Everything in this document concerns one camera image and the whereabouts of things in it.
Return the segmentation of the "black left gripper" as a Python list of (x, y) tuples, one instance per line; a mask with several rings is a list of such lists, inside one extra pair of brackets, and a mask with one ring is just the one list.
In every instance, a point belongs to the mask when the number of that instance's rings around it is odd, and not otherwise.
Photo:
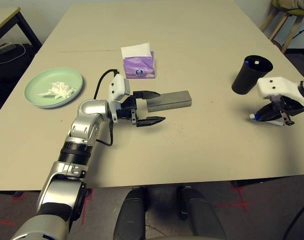
[(133, 95), (130, 95), (121, 103), (120, 118), (131, 121), (136, 127), (152, 126), (164, 121), (166, 118), (161, 116), (149, 116), (145, 119), (138, 119), (136, 115), (136, 99), (148, 100), (159, 96), (160, 94), (154, 91), (134, 91)]

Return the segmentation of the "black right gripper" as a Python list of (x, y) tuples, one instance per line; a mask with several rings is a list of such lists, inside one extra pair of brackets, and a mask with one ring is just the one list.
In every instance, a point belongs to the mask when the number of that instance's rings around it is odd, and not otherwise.
[(289, 97), (277, 95), (270, 97), (270, 100), (271, 103), (263, 106), (256, 112), (257, 121), (272, 121), (282, 126), (291, 126), (294, 122), (290, 117), (304, 112), (304, 106)]

